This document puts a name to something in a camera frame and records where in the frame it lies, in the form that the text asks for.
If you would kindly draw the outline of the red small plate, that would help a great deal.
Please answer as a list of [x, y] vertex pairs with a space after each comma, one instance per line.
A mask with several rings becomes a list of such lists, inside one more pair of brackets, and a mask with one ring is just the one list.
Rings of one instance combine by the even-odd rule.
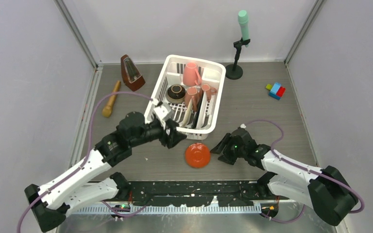
[[209, 148], [203, 143], [194, 143], [185, 150], [185, 161], [193, 168], [203, 168], [210, 162]]

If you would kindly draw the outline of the red and cream saucer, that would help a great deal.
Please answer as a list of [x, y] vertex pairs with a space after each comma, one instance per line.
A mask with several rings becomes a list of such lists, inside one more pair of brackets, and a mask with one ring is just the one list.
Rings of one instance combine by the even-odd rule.
[[193, 110], [193, 99], [190, 99], [187, 109], [185, 111], [184, 119], [181, 122], [180, 127], [184, 128], [188, 124], [192, 110]]

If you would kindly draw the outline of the white round plate with lettering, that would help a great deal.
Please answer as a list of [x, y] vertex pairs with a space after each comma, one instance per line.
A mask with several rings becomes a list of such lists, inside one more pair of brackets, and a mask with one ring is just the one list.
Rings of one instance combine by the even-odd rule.
[[199, 114], [197, 125], [196, 125], [197, 130], [203, 127], [203, 124], [205, 122], [205, 117], [206, 117], [207, 105], [208, 105], [207, 95], [204, 92], [203, 97], [202, 97], [202, 102], [201, 102], [200, 114]]

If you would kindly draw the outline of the black patterned ceramic bowl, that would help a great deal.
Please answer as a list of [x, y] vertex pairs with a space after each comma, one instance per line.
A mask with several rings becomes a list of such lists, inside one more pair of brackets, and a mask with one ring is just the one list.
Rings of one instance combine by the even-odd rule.
[[179, 84], [171, 85], [166, 92], [168, 102], [173, 104], [183, 103], [185, 100], [185, 95], [186, 89]]

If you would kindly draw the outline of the white plastic dish rack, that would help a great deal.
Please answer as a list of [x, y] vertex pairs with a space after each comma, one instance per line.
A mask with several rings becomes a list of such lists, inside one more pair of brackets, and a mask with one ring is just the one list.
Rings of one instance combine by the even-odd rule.
[[204, 140], [216, 127], [226, 68], [199, 58], [169, 55], [152, 98], [168, 104], [178, 131]]

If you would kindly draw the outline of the small pink cup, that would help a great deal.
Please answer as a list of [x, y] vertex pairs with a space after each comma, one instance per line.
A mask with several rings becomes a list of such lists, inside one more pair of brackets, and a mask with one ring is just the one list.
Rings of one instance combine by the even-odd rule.
[[217, 89], [210, 86], [209, 84], [202, 84], [201, 89], [206, 93], [207, 101], [210, 102], [213, 95], [217, 93]]

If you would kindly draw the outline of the large pink mug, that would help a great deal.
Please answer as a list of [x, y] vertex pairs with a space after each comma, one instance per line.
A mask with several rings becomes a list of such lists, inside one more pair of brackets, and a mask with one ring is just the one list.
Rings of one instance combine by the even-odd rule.
[[184, 67], [183, 72], [183, 84], [186, 86], [201, 85], [202, 78], [198, 71], [198, 65], [193, 62], [189, 62]]

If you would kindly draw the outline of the teal square plate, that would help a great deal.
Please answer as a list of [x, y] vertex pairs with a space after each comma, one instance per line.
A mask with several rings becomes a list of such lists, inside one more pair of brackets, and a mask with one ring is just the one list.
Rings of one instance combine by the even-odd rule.
[[197, 106], [197, 111], [195, 113], [193, 123], [192, 123], [192, 126], [191, 126], [192, 129], [196, 129], [196, 127], [197, 127], [198, 119], [199, 119], [199, 115], [200, 115], [200, 111], [201, 111], [201, 106], [203, 104], [204, 97], [205, 97], [205, 93], [202, 93], [201, 97], [200, 97], [200, 100], [199, 100], [199, 103], [198, 103], [198, 106]]

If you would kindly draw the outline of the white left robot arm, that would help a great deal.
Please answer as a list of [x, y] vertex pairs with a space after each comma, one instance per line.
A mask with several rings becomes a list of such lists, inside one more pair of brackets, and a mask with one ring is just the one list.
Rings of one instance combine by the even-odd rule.
[[96, 185], [84, 184], [131, 156], [134, 147], [158, 140], [171, 149], [187, 138], [178, 131], [179, 124], [172, 119], [172, 112], [158, 110], [153, 116], [147, 123], [142, 113], [128, 113], [116, 130], [95, 144], [79, 163], [45, 184], [30, 184], [24, 189], [28, 208], [42, 232], [57, 228], [74, 211], [94, 202], [126, 200], [130, 189], [119, 172]]

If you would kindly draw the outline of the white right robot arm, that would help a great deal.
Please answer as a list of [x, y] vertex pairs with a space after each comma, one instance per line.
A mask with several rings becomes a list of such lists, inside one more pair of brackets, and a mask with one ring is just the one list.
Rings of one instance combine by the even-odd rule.
[[329, 225], [337, 226], [358, 204], [341, 172], [333, 166], [309, 166], [284, 156], [266, 144], [258, 144], [244, 128], [227, 133], [210, 151], [218, 160], [233, 165], [243, 158], [265, 171], [258, 179], [258, 194], [264, 199], [282, 196], [313, 209]]

